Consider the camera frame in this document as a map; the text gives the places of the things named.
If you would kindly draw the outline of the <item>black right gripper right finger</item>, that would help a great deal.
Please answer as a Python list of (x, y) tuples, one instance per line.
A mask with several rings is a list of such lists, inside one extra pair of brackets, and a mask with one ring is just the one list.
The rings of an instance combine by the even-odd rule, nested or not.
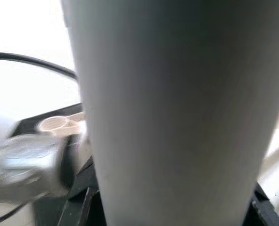
[(279, 215), (259, 183), (255, 186), (244, 226), (279, 226)]

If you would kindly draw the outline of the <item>black table cloth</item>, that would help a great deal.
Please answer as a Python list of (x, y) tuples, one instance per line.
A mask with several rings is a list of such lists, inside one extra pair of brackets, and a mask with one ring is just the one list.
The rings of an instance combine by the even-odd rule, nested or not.
[[(23, 119), (18, 123), (11, 137), (16, 135), (36, 133), (35, 127), (37, 124), (50, 116), (63, 115), (68, 116), (82, 111), (81, 104), (75, 104), (58, 110), (54, 110), (48, 113), (43, 113), (31, 118)], [(81, 167), (87, 162), (90, 157), (81, 157)], [(46, 197), (41, 198), (34, 202), (33, 215), (35, 226), (58, 226), (65, 202), (67, 197), (52, 198)]]

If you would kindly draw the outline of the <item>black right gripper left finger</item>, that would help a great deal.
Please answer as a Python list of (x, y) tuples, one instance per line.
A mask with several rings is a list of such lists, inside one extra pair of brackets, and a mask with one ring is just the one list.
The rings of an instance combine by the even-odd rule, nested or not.
[(74, 178), (58, 226), (107, 226), (92, 157)]

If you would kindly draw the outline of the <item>white plastic children table top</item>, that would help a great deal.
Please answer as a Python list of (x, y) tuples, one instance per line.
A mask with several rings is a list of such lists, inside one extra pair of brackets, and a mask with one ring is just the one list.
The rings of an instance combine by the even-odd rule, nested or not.
[[(47, 133), (49, 135), (58, 137), (67, 137), (69, 135), (85, 134), (85, 116), (84, 113), (76, 113), (69, 116), (53, 116), (44, 119), (38, 125), (39, 132)], [(269, 198), (275, 211), (279, 215), (279, 191), (275, 194), (270, 194), (274, 185), (269, 181), (270, 176), (276, 174), (279, 165), (279, 120), (276, 126), (276, 132), (274, 133), (270, 148), (263, 161), (261, 173), (259, 176), (259, 185)]]

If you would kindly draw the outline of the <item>white plastic table leg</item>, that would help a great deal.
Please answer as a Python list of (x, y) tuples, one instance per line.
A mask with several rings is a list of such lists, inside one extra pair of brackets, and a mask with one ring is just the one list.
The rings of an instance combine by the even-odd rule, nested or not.
[(279, 116), (279, 0), (61, 0), (107, 226), (241, 226)]

